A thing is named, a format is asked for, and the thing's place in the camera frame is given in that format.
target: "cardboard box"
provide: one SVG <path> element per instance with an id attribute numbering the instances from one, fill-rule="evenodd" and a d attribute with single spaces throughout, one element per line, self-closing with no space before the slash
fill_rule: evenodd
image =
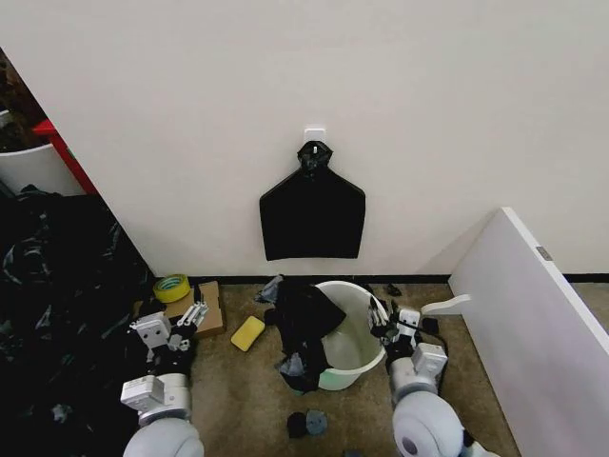
<path id="1" fill-rule="evenodd" d="M 208 336 L 219 335 L 226 331 L 226 318 L 224 310 L 220 307 L 220 288 L 218 282 L 200 284 L 199 290 L 203 295 L 203 300 L 207 303 L 209 310 L 206 318 L 203 320 L 199 328 L 194 334 L 194 338 L 201 339 Z M 191 288 L 190 293 L 178 300 L 177 302 L 167 303 L 165 316 L 169 319 L 184 315 L 188 308 L 194 303 L 194 290 Z M 134 305 L 135 314 L 138 313 L 142 302 L 137 302 Z"/>

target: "black baseboard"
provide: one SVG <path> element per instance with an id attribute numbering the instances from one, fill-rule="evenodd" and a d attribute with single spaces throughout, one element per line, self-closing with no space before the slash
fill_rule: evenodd
<path id="1" fill-rule="evenodd" d="M 363 274 L 363 275 L 311 275 L 288 276 L 308 284 L 323 281 L 350 281 L 356 284 L 447 284 L 449 274 Z M 566 273 L 570 283 L 609 283 L 609 273 Z M 266 284 L 272 276 L 189 276 L 191 284 L 218 281 L 220 284 Z"/>
<path id="2" fill-rule="evenodd" d="M 609 283 L 609 273 L 565 273 L 570 283 Z"/>

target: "tape roll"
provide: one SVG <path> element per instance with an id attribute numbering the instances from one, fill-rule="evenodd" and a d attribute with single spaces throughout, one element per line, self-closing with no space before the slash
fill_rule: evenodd
<path id="1" fill-rule="evenodd" d="M 185 274 L 172 274 L 157 281 L 152 291 L 161 303 L 177 302 L 188 295 L 190 284 Z"/>

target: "black cloth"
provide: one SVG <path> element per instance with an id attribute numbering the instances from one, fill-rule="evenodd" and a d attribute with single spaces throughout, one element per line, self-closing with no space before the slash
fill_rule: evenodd
<path id="1" fill-rule="evenodd" d="M 260 199 L 266 260 L 357 258 L 365 194 L 327 167 L 331 154 L 324 143 L 306 143 L 302 167 Z"/>
<path id="2" fill-rule="evenodd" d="M 0 200 L 3 454 L 122 455 L 133 301 L 149 270 L 100 197 Z"/>
<path id="3" fill-rule="evenodd" d="M 294 390 L 316 390 L 320 374 L 331 368 L 325 358 L 322 338 L 341 324 L 345 314 L 314 286 L 284 280 L 278 288 L 273 320 L 286 355 L 280 373 Z M 300 373 L 291 369 L 290 358 L 294 353 L 298 353 L 302 361 Z"/>

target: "plastic bucket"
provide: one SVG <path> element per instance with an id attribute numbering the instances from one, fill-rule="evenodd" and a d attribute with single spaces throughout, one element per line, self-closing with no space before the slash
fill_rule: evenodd
<path id="1" fill-rule="evenodd" d="M 320 375 L 319 383 L 325 390 L 342 390 L 384 357 L 381 342 L 370 334 L 368 326 L 372 294 L 345 281 L 328 281 L 317 288 L 346 314 L 343 322 L 322 340 L 325 357 L 333 368 Z"/>

